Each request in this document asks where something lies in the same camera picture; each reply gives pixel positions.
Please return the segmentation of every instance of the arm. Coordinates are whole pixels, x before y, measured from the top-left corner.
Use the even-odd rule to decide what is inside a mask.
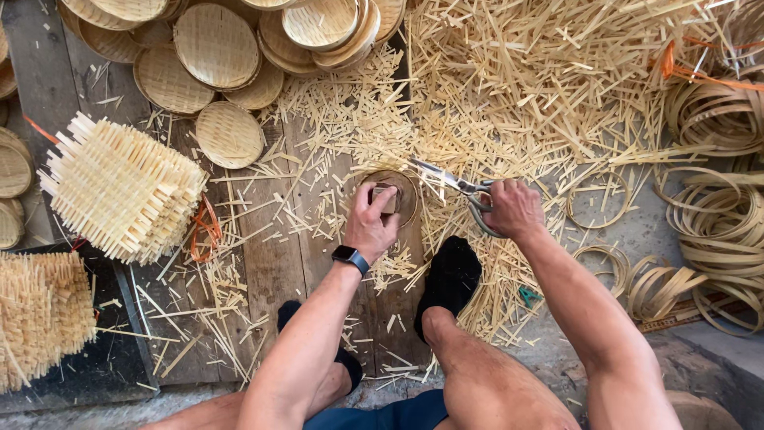
[[[345,244],[371,265],[395,242],[398,215],[380,212],[395,194],[387,188],[368,204],[374,183],[362,184],[345,229]],[[302,428],[308,407],[337,354],[342,325],[361,273],[335,262],[318,288],[281,331],[244,398],[238,428]]]
[[[586,368],[592,428],[681,429],[652,348],[612,294],[546,231],[539,193],[507,180],[491,185],[491,198],[486,223],[528,259]]]

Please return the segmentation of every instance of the man's right hand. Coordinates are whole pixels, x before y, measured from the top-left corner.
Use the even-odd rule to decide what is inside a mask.
[[[488,226],[518,242],[545,231],[541,195],[514,179],[495,181],[490,186],[493,212],[483,212]]]

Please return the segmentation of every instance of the scissors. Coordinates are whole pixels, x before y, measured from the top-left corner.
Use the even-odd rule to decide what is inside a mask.
[[[490,195],[489,185],[493,183],[492,180],[481,181],[479,185],[476,185],[476,184],[467,182],[464,179],[457,178],[456,176],[448,173],[447,171],[443,171],[442,169],[439,169],[436,166],[431,165],[430,163],[425,163],[424,161],[418,160],[414,157],[412,157],[410,161],[414,163],[415,165],[417,165],[422,170],[426,171],[427,173],[432,174],[438,178],[441,178],[449,187],[467,196],[467,198],[470,200],[470,212],[472,212],[473,218],[475,218],[475,221],[477,222],[478,226],[480,226],[480,228],[483,229],[485,233],[488,233],[489,235],[493,237],[498,237],[500,239],[507,238],[503,234],[498,233],[494,231],[493,229],[491,229],[485,223],[485,221],[483,221],[483,214],[481,213],[481,211],[491,212],[494,208],[490,204],[482,204],[480,202],[479,193],[486,193]]]

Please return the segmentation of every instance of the watch face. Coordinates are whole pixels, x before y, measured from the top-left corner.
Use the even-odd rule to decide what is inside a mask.
[[[350,246],[340,245],[332,253],[332,257],[336,259],[340,259],[340,260],[348,260],[350,259],[350,257],[353,256],[353,252],[355,252],[355,248],[351,248]]]

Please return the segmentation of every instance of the smartwatch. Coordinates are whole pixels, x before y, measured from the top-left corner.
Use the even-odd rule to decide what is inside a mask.
[[[332,260],[354,264],[361,271],[361,276],[366,275],[366,272],[369,271],[369,263],[366,262],[356,248],[351,248],[350,246],[338,246],[332,252]]]

